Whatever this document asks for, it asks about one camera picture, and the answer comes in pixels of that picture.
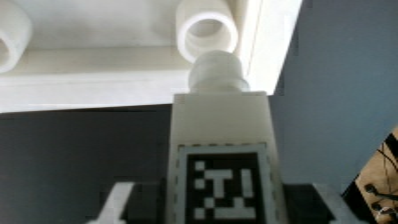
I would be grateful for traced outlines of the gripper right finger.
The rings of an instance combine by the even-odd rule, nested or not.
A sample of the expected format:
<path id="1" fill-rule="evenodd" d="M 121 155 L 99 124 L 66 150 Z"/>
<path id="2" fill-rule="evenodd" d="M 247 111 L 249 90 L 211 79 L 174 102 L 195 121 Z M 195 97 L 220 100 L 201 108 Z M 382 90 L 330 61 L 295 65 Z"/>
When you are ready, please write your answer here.
<path id="1" fill-rule="evenodd" d="M 327 185 L 286 184 L 284 198 L 290 224 L 368 224 Z"/>

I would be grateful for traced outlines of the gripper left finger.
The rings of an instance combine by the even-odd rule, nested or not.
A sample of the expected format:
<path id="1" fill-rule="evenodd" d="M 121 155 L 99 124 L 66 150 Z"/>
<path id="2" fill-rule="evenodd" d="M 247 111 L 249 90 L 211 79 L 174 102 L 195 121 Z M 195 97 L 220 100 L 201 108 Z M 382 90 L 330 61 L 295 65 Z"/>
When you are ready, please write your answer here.
<path id="1" fill-rule="evenodd" d="M 163 224 L 163 192 L 155 182 L 117 182 L 87 224 Z"/>

